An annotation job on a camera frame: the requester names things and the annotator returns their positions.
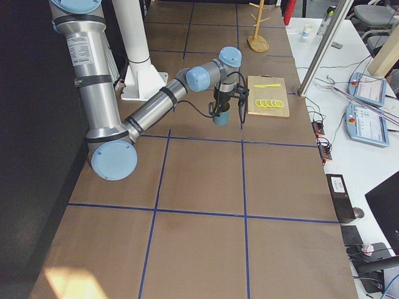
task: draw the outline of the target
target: blue cup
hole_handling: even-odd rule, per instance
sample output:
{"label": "blue cup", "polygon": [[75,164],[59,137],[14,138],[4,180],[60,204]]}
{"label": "blue cup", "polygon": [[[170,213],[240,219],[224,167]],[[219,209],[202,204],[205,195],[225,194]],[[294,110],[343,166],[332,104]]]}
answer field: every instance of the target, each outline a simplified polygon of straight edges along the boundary
{"label": "blue cup", "polygon": [[[214,111],[215,105],[216,105],[215,102],[209,103],[209,114],[210,115],[212,115],[212,111]],[[225,126],[228,124],[229,119],[230,119],[230,104],[225,103],[222,107],[220,116],[213,117],[213,123],[218,126]]]}

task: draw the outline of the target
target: wooden stand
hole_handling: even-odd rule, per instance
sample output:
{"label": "wooden stand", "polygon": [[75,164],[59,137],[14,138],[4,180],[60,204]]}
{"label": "wooden stand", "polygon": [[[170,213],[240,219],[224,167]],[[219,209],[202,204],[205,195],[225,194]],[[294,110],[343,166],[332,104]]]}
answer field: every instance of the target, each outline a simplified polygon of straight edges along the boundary
{"label": "wooden stand", "polygon": [[256,5],[256,4],[253,4],[253,3],[249,3],[249,5],[258,7],[259,10],[257,12],[257,18],[255,18],[255,16],[253,14],[251,14],[252,17],[254,18],[254,20],[256,21],[256,24],[254,25],[255,26],[255,32],[254,32],[253,36],[249,36],[247,38],[247,41],[248,41],[249,46],[251,47],[251,49],[254,52],[263,53],[263,52],[266,52],[267,50],[269,50],[269,44],[267,43],[267,41],[263,37],[261,37],[258,34],[259,33],[259,25],[260,25],[261,22],[264,22],[264,21],[270,19],[270,17],[262,19],[262,10],[264,9],[263,8],[264,0],[261,0],[259,5]]}

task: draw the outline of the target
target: red fire extinguisher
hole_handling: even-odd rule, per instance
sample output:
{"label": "red fire extinguisher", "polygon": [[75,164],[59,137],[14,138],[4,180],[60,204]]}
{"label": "red fire extinguisher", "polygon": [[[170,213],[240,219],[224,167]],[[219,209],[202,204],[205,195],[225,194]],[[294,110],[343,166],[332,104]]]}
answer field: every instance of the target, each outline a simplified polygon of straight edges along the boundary
{"label": "red fire extinguisher", "polygon": [[289,2],[287,3],[286,12],[284,13],[284,24],[285,25],[289,24],[289,21],[291,20],[292,13],[294,12],[296,3],[297,3],[297,0],[289,0]]}

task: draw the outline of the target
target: light blue joint cap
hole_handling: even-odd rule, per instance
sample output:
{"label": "light blue joint cap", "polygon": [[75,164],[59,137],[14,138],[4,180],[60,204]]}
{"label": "light blue joint cap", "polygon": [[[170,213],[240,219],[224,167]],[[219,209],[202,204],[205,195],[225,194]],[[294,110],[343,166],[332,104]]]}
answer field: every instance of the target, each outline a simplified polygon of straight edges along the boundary
{"label": "light blue joint cap", "polygon": [[230,67],[240,67],[243,55],[234,47],[224,47],[219,53],[219,59]]}
{"label": "light blue joint cap", "polygon": [[92,167],[95,173],[109,181],[124,179],[135,170],[136,165],[136,149],[122,140],[104,143],[94,151],[92,156]]}
{"label": "light blue joint cap", "polygon": [[211,77],[203,67],[193,67],[186,74],[188,87],[194,92],[202,92],[211,84]]}
{"label": "light blue joint cap", "polygon": [[51,0],[51,2],[72,14],[88,14],[101,5],[101,0]]}

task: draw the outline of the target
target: white label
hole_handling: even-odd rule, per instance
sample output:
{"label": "white label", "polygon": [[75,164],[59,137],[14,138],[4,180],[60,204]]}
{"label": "white label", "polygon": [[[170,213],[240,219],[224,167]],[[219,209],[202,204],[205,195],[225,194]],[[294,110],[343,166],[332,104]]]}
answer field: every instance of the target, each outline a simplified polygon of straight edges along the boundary
{"label": "white label", "polygon": [[336,193],[345,193],[344,184],[340,177],[332,176],[331,177],[332,188]]}
{"label": "white label", "polygon": [[356,95],[380,103],[382,86],[383,82],[381,80],[363,75],[360,77]]}
{"label": "white label", "polygon": [[380,117],[375,112],[356,107],[356,127],[357,134],[371,140],[384,141],[383,128]]}
{"label": "white label", "polygon": [[72,65],[92,64],[93,55],[87,36],[72,37],[67,39]]}

